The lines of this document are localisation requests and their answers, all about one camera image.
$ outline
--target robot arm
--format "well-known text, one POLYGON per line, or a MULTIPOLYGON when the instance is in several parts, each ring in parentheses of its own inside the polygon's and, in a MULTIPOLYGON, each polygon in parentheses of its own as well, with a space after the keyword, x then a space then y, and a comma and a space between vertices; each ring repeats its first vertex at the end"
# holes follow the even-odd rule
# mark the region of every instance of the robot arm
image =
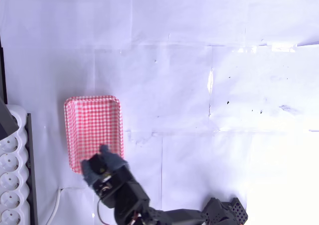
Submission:
POLYGON ((211 198, 203 211, 151 208, 150 198, 131 174, 128 164, 101 146, 101 154, 82 162, 85 181, 108 208, 118 225, 243 225, 248 215, 237 198, 222 203, 211 198))

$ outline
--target power strip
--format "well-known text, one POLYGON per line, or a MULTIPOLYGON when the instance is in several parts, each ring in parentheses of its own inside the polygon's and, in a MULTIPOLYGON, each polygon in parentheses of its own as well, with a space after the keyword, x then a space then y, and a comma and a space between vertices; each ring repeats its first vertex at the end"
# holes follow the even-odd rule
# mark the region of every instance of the power strip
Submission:
POLYGON ((25 165, 27 113, 20 106, 7 105, 19 129, 0 141, 0 225, 30 225, 30 206, 26 201, 29 171, 25 165))

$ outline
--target white cable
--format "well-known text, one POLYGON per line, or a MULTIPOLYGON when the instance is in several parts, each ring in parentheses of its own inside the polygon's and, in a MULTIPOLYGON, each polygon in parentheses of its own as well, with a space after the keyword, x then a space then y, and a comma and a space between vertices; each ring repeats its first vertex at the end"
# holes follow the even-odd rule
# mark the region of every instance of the white cable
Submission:
POLYGON ((59 190, 58 190, 58 193, 57 193, 57 195, 56 195, 56 201, 55 201, 55 205, 54 205, 53 212, 52 212, 52 214, 51 214, 51 216, 50 216, 48 222, 46 223, 46 225, 50 225, 51 222, 52 222, 52 220, 54 219, 54 216, 55 216, 55 214, 56 214, 56 211, 58 210, 58 207, 59 207, 60 197, 61 197, 61 191, 62 191, 62 190, 63 190, 63 189, 59 189, 59 190))

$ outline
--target white backdrop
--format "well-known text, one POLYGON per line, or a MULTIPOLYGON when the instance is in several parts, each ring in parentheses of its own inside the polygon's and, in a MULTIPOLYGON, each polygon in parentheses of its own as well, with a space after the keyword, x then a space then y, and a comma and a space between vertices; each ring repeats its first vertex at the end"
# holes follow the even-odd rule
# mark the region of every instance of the white backdrop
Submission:
POLYGON ((0 0, 8 101, 32 114, 39 224, 58 188, 53 224, 100 224, 68 165, 63 103, 84 95, 121 101, 125 156, 153 207, 239 197, 247 224, 306 223, 317 206, 291 207, 318 199, 319 48, 296 44, 319 41, 318 14, 318 0, 0 0))

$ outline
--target pink gingham tray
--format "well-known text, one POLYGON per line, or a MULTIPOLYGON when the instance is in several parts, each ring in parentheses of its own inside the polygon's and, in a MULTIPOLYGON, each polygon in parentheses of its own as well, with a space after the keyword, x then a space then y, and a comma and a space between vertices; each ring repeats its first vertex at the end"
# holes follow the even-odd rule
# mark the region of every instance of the pink gingham tray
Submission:
POLYGON ((114 96, 71 97, 64 103, 70 168, 81 173, 81 161, 109 145, 124 156, 121 105, 114 96))

